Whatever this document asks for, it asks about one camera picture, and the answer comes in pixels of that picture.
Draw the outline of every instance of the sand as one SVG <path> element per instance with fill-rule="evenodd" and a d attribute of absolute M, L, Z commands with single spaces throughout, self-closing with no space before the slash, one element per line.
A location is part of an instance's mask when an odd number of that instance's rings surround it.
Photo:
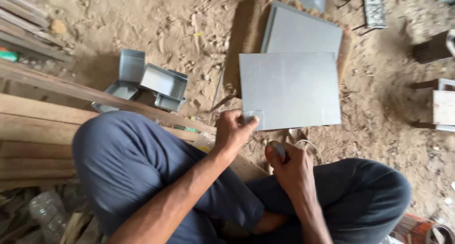
<path fill-rule="evenodd" d="M 118 77 L 123 48 L 146 52 L 147 62 L 189 75 L 188 99 L 180 115 L 208 124 L 220 65 L 229 48 L 235 8 L 240 0 L 32 0 L 67 27 L 59 34 L 76 61 L 48 61 L 43 71 L 98 90 Z M 364 22 L 362 0 L 341 9 L 327 0 L 327 13 L 355 28 Z M 342 83 L 342 124 L 304 128 L 322 154 L 322 163 L 362 157 L 401 171 L 413 187 L 409 212 L 437 219 L 455 229 L 455 134 L 415 129 L 410 122 L 429 117 L 430 90 L 407 84 L 434 78 L 455 79 L 455 61 L 420 65 L 410 46 L 455 26 L 454 12 L 435 0 L 385 0 L 388 28 L 359 36 L 354 31 L 352 57 Z M 199 37 L 189 37 L 203 31 Z M 30 86 L 0 81 L 4 93 L 89 110 L 90 103 Z M 218 100 L 225 96 L 221 90 Z M 241 108 L 235 99 L 226 108 Z M 247 159 L 267 166 L 264 140 L 282 141 L 284 131 L 254 133 Z"/>

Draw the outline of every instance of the green object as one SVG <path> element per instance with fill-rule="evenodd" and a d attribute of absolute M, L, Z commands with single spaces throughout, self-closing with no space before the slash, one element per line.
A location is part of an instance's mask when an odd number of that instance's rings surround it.
<path fill-rule="evenodd" d="M 17 62 L 17 53 L 11 51 L 0 51 L 0 58 L 7 61 Z"/>

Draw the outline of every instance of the hand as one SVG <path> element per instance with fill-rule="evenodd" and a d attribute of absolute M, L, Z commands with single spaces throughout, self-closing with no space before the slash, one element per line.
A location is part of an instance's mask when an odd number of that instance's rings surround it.
<path fill-rule="evenodd" d="M 267 145 L 265 151 L 269 154 L 266 158 L 270 166 L 273 167 L 273 174 L 281 187 L 291 200 L 304 198 L 309 203 L 318 202 L 313 174 L 314 154 L 309 146 L 299 149 L 285 143 L 283 147 L 289 156 L 289 161 L 285 165 L 282 164 L 282 160 L 275 149 Z"/>
<path fill-rule="evenodd" d="M 216 123 L 217 140 L 213 150 L 222 152 L 232 162 L 258 123 L 259 119 L 254 117 L 248 124 L 243 125 L 242 110 L 228 110 L 221 113 Z"/>

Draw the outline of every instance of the plastic bottle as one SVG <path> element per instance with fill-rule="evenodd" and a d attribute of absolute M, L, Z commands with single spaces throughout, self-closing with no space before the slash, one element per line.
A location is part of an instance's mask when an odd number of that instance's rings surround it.
<path fill-rule="evenodd" d="M 54 191 L 34 197 L 29 204 L 31 217 L 38 221 L 47 244 L 59 244 L 65 233 L 69 216 Z"/>

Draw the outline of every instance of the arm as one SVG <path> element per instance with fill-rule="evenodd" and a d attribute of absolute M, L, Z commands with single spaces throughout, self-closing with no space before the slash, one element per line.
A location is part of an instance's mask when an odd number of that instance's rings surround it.
<path fill-rule="evenodd" d="M 302 224 L 304 243 L 333 244 L 316 195 L 313 175 L 314 156 L 306 146 L 304 150 L 284 144 L 290 160 L 283 165 L 278 154 L 266 147 L 266 156 L 273 173 L 285 190 Z"/>
<path fill-rule="evenodd" d="M 235 159 L 239 149 L 258 125 L 243 126 L 241 110 L 223 113 L 218 120 L 213 150 L 183 176 L 155 195 L 128 218 L 107 240 L 108 244 L 165 243 L 204 192 Z"/>

